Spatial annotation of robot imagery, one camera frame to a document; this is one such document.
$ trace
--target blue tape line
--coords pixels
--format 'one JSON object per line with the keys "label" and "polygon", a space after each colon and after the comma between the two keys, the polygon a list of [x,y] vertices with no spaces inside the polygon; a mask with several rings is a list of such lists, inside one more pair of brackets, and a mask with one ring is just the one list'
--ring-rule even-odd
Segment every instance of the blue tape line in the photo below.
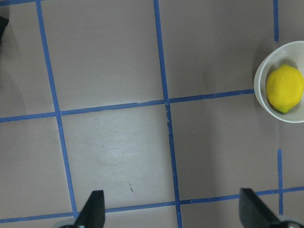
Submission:
{"label": "blue tape line", "polygon": [[289,189],[283,189],[283,193],[288,193],[288,192],[295,192],[295,191],[304,191],[304,186],[302,187],[294,187],[294,188],[289,188]]}
{"label": "blue tape line", "polygon": [[158,46],[158,56],[160,59],[161,67],[161,83],[162,83],[162,92],[165,102],[169,100],[167,79],[166,79],[166,69],[165,69],[165,58],[163,54],[163,45],[162,45],[162,27],[161,27],[161,17],[160,17],[160,7],[158,0],[154,0],[154,14],[155,14],[155,24],[156,24],[156,36],[157,36],[157,46]]}
{"label": "blue tape line", "polygon": [[35,0],[5,0],[0,1],[0,6],[17,5],[23,3],[35,2]]}
{"label": "blue tape line", "polygon": [[11,122],[11,121],[20,121],[20,120],[32,120],[32,119],[47,118],[47,117],[54,117],[54,116],[56,116],[56,114],[54,112],[52,112],[52,113],[40,113],[40,114],[10,116],[10,117],[0,118],[0,123]]}
{"label": "blue tape line", "polygon": [[[216,94],[187,96],[187,97],[179,97],[179,98],[170,99],[170,103],[198,101],[198,100],[213,99],[213,98],[220,98],[220,97],[226,97],[226,96],[246,95],[246,94],[253,94],[253,93],[254,93],[253,89],[246,89],[246,90],[237,90],[237,91],[216,93]],[[83,113],[91,113],[91,112],[100,112],[100,111],[104,111],[104,110],[137,108],[137,107],[144,107],[144,106],[151,106],[151,105],[162,105],[164,103],[165,103],[164,100],[154,100],[154,101],[148,101],[148,102],[142,102],[142,103],[127,103],[127,104],[118,104],[118,105],[114,104],[114,105],[107,105],[107,106],[100,106],[100,107],[81,108],[81,109],[60,111],[60,115],[74,115],[74,114],[83,114]],[[54,117],[54,116],[56,116],[55,112],[10,116],[10,117],[0,118],[0,123],[10,122],[10,121],[19,121],[19,120],[39,119],[39,118]]]}
{"label": "blue tape line", "polygon": [[62,126],[59,104],[58,104],[58,98],[57,98],[57,94],[56,94],[55,82],[54,82],[54,77],[53,77],[53,72],[52,72],[52,65],[51,65],[49,52],[48,52],[48,43],[47,43],[47,37],[46,37],[46,33],[45,33],[45,28],[44,28],[42,8],[41,8],[40,1],[36,2],[36,8],[37,8],[40,34],[41,34],[41,39],[42,39],[42,46],[43,46],[45,61],[46,61],[46,65],[47,65],[47,74],[48,74],[48,79],[49,79],[49,83],[50,83],[50,88],[51,88],[51,93],[52,93],[52,98],[53,98],[53,103],[54,103],[54,108],[55,108],[55,113],[56,113],[56,119],[57,119],[57,124],[58,124],[59,138],[60,138],[60,143],[61,143],[63,161],[64,161],[64,165],[65,165],[65,170],[66,170],[67,185],[68,185],[68,190],[69,190],[69,194],[70,194],[73,215],[76,218],[78,213],[77,213],[76,201],[75,201],[75,196],[74,196],[74,191],[73,191],[72,177],[71,177],[71,172],[70,172],[70,167],[69,167],[69,162],[68,162],[68,157],[67,157],[66,141],[65,141],[65,137],[64,137],[63,126]]}
{"label": "blue tape line", "polygon": [[121,208],[109,208],[109,209],[106,209],[105,212],[106,213],[111,213],[111,212],[128,211],[128,210],[139,210],[139,209],[148,209],[148,208],[160,208],[160,207],[175,206],[176,204],[177,204],[176,202],[152,203],[152,204],[129,206],[129,207],[121,207]]}
{"label": "blue tape line", "polygon": [[279,187],[279,214],[283,215],[283,163],[282,150],[277,150],[277,172],[278,172],[278,187]]}
{"label": "blue tape line", "polygon": [[40,219],[55,219],[55,218],[64,218],[64,217],[71,217],[71,216],[73,216],[73,213],[38,215],[38,216],[11,218],[11,219],[10,218],[5,218],[5,219],[0,219],[0,223],[23,222],[23,221],[32,221],[32,220],[40,220]]}
{"label": "blue tape line", "polygon": [[[304,186],[282,190],[282,192],[284,192],[284,193],[295,192],[295,191],[304,191]],[[262,196],[262,195],[278,194],[279,192],[280,192],[280,190],[265,190],[265,191],[257,191],[256,194],[258,196]],[[138,209],[169,207],[169,206],[185,205],[185,204],[209,203],[209,202],[216,202],[216,201],[235,200],[238,198],[239,198],[239,195],[236,194],[236,195],[228,195],[228,196],[220,196],[220,197],[212,197],[212,198],[190,199],[190,200],[181,200],[181,201],[173,201],[173,202],[128,206],[128,207],[121,207],[121,208],[110,208],[110,209],[106,209],[105,212],[111,213],[111,212],[119,212],[119,211],[138,210]],[[61,218],[61,217],[71,217],[73,215],[74,215],[74,213],[61,213],[61,214],[52,214],[52,215],[22,217],[22,218],[11,218],[11,219],[6,218],[6,219],[0,219],[0,223],[29,221],[29,220],[38,220],[38,219],[48,219],[48,218],[52,219],[52,218]]]}
{"label": "blue tape line", "polygon": [[274,7],[274,36],[275,42],[279,41],[279,9],[278,9],[278,0],[273,0]]}
{"label": "blue tape line", "polygon": [[236,91],[223,92],[223,93],[172,98],[170,99],[170,103],[198,101],[198,100],[213,99],[213,98],[220,98],[226,96],[246,95],[246,94],[254,94],[254,93],[255,93],[254,89],[236,90]]}
{"label": "blue tape line", "polygon": [[[266,191],[257,191],[256,194],[258,196],[262,195],[272,195],[277,194],[278,190],[266,190]],[[210,203],[216,201],[226,201],[226,200],[235,200],[239,198],[239,194],[236,195],[228,195],[228,196],[219,196],[219,197],[211,197],[211,198],[201,198],[201,199],[190,199],[190,200],[182,200],[180,204],[193,204],[193,203]]]}
{"label": "blue tape line", "polygon": [[164,100],[148,101],[143,103],[127,103],[127,104],[114,104],[108,106],[92,107],[92,108],[81,108],[67,111],[60,111],[60,115],[73,115],[73,114],[82,114],[82,113],[91,113],[91,112],[100,112],[104,110],[117,110],[125,108],[137,108],[151,105],[162,105]]}
{"label": "blue tape line", "polygon": [[[168,118],[169,145],[170,145],[171,165],[172,165],[172,174],[173,174],[174,196],[175,196],[175,201],[179,202],[180,195],[179,195],[179,185],[178,185],[177,170],[176,170],[171,108],[170,108],[170,100],[169,100],[167,78],[166,78],[165,59],[164,59],[164,54],[163,54],[160,7],[159,7],[158,0],[154,0],[153,4],[154,4],[154,14],[155,14],[158,55],[159,55],[160,68],[161,68],[162,92],[163,92],[164,102],[166,104],[167,118]],[[176,218],[177,218],[178,227],[182,228],[181,206],[179,204],[176,205]]]}

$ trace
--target blue tape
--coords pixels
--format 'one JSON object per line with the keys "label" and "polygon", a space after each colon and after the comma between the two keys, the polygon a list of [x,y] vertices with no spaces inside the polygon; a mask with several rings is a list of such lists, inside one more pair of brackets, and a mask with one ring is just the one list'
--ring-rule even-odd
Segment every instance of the blue tape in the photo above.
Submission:
{"label": "blue tape", "polygon": [[[180,195],[179,195],[179,185],[178,185],[177,170],[176,170],[171,108],[170,108],[170,100],[169,100],[167,78],[166,78],[165,59],[164,59],[164,54],[163,54],[160,8],[159,8],[158,0],[154,0],[153,3],[154,3],[158,55],[159,55],[160,68],[161,68],[162,92],[163,92],[164,102],[166,104],[166,111],[167,111],[167,118],[168,118],[169,145],[170,145],[171,165],[172,165],[172,174],[173,174],[174,196],[175,196],[175,201],[179,202]],[[176,218],[177,218],[178,227],[182,228],[181,206],[179,204],[176,205]]]}
{"label": "blue tape", "polygon": [[198,100],[213,99],[213,98],[220,98],[226,96],[246,95],[246,94],[254,94],[254,93],[255,93],[254,89],[236,90],[236,91],[223,92],[223,93],[172,98],[170,99],[170,103],[198,101]]}
{"label": "blue tape", "polygon": [[166,79],[166,69],[165,69],[165,58],[163,54],[163,45],[162,45],[162,27],[161,27],[161,17],[160,17],[160,7],[158,0],[154,0],[154,14],[155,14],[155,24],[156,24],[156,36],[157,36],[157,46],[158,46],[158,55],[160,59],[161,67],[161,83],[162,83],[162,92],[165,102],[169,100],[167,79]]}
{"label": "blue tape", "polygon": [[76,201],[75,201],[75,196],[74,196],[72,177],[71,177],[71,172],[70,172],[70,167],[69,167],[69,162],[68,162],[68,157],[67,157],[66,141],[65,141],[65,137],[64,137],[63,126],[62,126],[59,104],[58,104],[58,98],[57,98],[57,94],[56,94],[55,82],[54,82],[54,77],[53,77],[53,72],[52,72],[52,65],[51,65],[49,52],[48,52],[48,43],[47,43],[47,37],[46,37],[46,33],[45,33],[45,28],[44,28],[42,8],[41,8],[40,1],[36,2],[36,8],[37,8],[37,15],[38,15],[38,22],[39,22],[42,46],[43,46],[45,61],[46,61],[46,65],[47,65],[47,74],[48,74],[49,84],[50,84],[50,88],[51,88],[57,124],[58,124],[59,138],[60,138],[60,143],[61,143],[63,161],[64,161],[64,165],[65,165],[65,170],[66,170],[67,185],[68,185],[68,190],[69,190],[69,194],[70,194],[73,215],[76,218],[78,213],[77,213]]}
{"label": "blue tape", "polygon": [[71,216],[73,216],[73,213],[38,215],[38,216],[11,218],[11,219],[10,218],[5,218],[5,219],[0,219],[0,223],[23,222],[23,221],[32,221],[32,220],[40,220],[40,219],[55,219],[55,218],[64,218],[64,217],[71,217]]}
{"label": "blue tape", "polygon": [[0,6],[9,6],[9,5],[17,5],[29,2],[35,2],[36,0],[5,0],[0,1]]}
{"label": "blue tape", "polygon": [[73,115],[73,114],[100,112],[100,111],[104,111],[104,110],[117,110],[117,109],[136,108],[136,107],[162,105],[162,104],[164,104],[164,100],[148,101],[148,102],[143,102],[143,103],[127,103],[127,104],[118,104],[118,105],[114,104],[114,105],[108,105],[108,106],[60,111],[60,115]]}
{"label": "blue tape", "polygon": [[278,0],[273,0],[274,8],[274,38],[275,42],[279,41],[279,9],[278,9]]}
{"label": "blue tape", "polygon": [[56,116],[56,114],[54,112],[52,112],[52,113],[40,113],[40,114],[10,116],[10,117],[0,118],[0,123],[11,122],[11,121],[20,121],[20,120],[32,120],[32,119],[47,118],[47,117],[54,117],[54,116]]}
{"label": "blue tape", "polygon": [[[277,194],[278,190],[266,190],[266,191],[257,191],[256,194],[258,196],[262,195],[272,195]],[[182,200],[180,204],[193,204],[193,203],[210,203],[210,202],[217,202],[217,201],[226,201],[226,200],[235,200],[239,198],[239,194],[236,195],[228,195],[228,196],[219,196],[219,197],[211,197],[211,198],[201,198],[201,199],[190,199],[190,200]]]}
{"label": "blue tape", "polygon": [[277,172],[279,187],[279,214],[283,215],[283,162],[281,149],[277,150]]}
{"label": "blue tape", "polygon": [[295,192],[295,191],[304,191],[304,186],[301,186],[301,187],[294,187],[294,188],[289,188],[289,189],[283,189],[283,190],[282,190],[283,193]]}
{"label": "blue tape", "polygon": [[121,207],[121,208],[109,208],[106,209],[105,212],[111,213],[111,212],[128,211],[128,210],[168,207],[168,206],[175,206],[176,204],[177,204],[176,202],[152,203],[152,204],[136,205],[129,207]]}
{"label": "blue tape", "polygon": [[[304,191],[304,186],[295,187],[282,190],[282,192],[295,192],[295,191]],[[257,191],[256,194],[258,196],[261,195],[273,195],[278,194],[280,190],[265,190],[265,191]],[[227,196],[219,196],[212,198],[201,198],[201,199],[189,199],[189,200],[181,200],[181,201],[172,201],[172,202],[162,202],[162,203],[152,203],[152,204],[144,204],[144,205],[136,205],[136,206],[128,206],[128,207],[120,207],[120,208],[110,208],[106,209],[106,213],[111,212],[119,212],[119,211],[129,211],[129,210],[139,210],[139,209],[149,209],[149,208],[159,208],[159,207],[169,207],[169,206],[179,206],[185,204],[195,204],[195,203],[209,203],[216,201],[226,201],[226,200],[235,200],[238,199],[239,195],[227,195]],[[0,219],[0,223],[9,223],[9,222],[19,222],[19,221],[29,221],[29,220],[38,220],[38,219],[53,219],[53,218],[63,218],[63,217],[71,217],[74,213],[61,213],[61,214],[51,214],[51,215],[40,215],[40,216],[32,216],[32,217],[22,217],[22,218],[6,218]]]}

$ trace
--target floor tile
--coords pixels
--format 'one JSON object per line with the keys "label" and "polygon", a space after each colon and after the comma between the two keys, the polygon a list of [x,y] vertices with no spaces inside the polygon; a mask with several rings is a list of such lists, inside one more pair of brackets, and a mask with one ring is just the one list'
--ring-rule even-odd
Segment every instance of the floor tile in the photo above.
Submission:
{"label": "floor tile", "polygon": [[55,118],[0,124],[0,219],[71,212]]}
{"label": "floor tile", "polygon": [[54,111],[35,3],[1,7],[0,117]]}
{"label": "floor tile", "polygon": [[62,110],[163,98],[153,1],[51,0],[42,8]]}
{"label": "floor tile", "polygon": [[[261,196],[261,200],[277,214],[278,195]],[[181,214],[183,228],[243,228],[238,216],[238,199],[182,205]]]}
{"label": "floor tile", "polygon": [[181,199],[277,189],[276,122],[254,95],[176,103],[171,113]]}
{"label": "floor tile", "polygon": [[304,186],[303,177],[303,134],[304,123],[280,122],[279,148],[283,157],[283,184],[284,188]]}
{"label": "floor tile", "polygon": [[106,213],[104,228],[177,228],[175,207]]}
{"label": "floor tile", "polygon": [[290,192],[285,193],[284,199],[284,215],[300,221],[302,224],[304,222],[304,192]]}
{"label": "floor tile", "polygon": [[274,50],[272,1],[160,1],[170,97],[253,88]]}
{"label": "floor tile", "polygon": [[11,222],[0,224],[1,228],[59,228],[60,226],[70,225],[70,218],[50,218],[24,222]]}
{"label": "floor tile", "polygon": [[304,2],[302,0],[279,0],[279,44],[304,40]]}
{"label": "floor tile", "polygon": [[78,210],[93,190],[106,208],[174,201],[164,105],[63,117]]}

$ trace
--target yellow lemon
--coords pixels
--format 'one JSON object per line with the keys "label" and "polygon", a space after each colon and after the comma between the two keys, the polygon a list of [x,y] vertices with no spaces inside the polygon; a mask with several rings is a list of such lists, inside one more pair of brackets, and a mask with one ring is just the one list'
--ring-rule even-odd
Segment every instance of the yellow lemon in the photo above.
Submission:
{"label": "yellow lemon", "polygon": [[270,104],[278,111],[287,113],[301,100],[304,79],[299,70],[281,65],[266,81],[266,94]]}

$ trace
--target black object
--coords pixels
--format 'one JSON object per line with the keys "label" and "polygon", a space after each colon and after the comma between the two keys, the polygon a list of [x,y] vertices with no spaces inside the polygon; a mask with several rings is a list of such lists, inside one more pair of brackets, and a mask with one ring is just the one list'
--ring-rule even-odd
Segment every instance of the black object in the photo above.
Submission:
{"label": "black object", "polygon": [[73,225],[61,228],[103,228],[105,224],[104,191],[92,191]]}
{"label": "black object", "polygon": [[9,20],[3,17],[0,17],[0,41],[2,40],[2,36],[5,28],[7,27]]}
{"label": "black object", "polygon": [[296,221],[281,221],[251,189],[240,190],[239,218],[245,228],[304,228]]}

